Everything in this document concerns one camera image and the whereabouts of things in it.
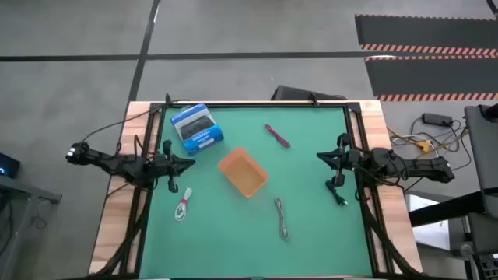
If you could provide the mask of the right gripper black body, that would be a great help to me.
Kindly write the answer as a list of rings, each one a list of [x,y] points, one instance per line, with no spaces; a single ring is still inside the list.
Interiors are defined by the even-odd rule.
[[[338,137],[338,148],[331,152],[332,164],[336,170],[335,175],[331,179],[333,187],[341,187],[344,184],[345,176],[342,173],[343,169],[352,170],[360,161],[360,151],[353,149],[351,152],[347,148],[351,144],[349,134],[343,133]]]

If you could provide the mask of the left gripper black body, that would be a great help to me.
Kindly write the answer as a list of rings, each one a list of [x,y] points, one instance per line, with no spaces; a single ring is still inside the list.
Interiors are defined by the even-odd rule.
[[[168,190],[171,193],[177,193],[178,186],[174,180],[175,166],[173,161],[173,155],[171,153],[171,146],[172,146],[171,140],[165,140],[163,142],[163,152],[155,156],[154,158],[155,170],[156,170],[155,177],[156,179],[158,179],[163,176],[168,176],[169,177]]]

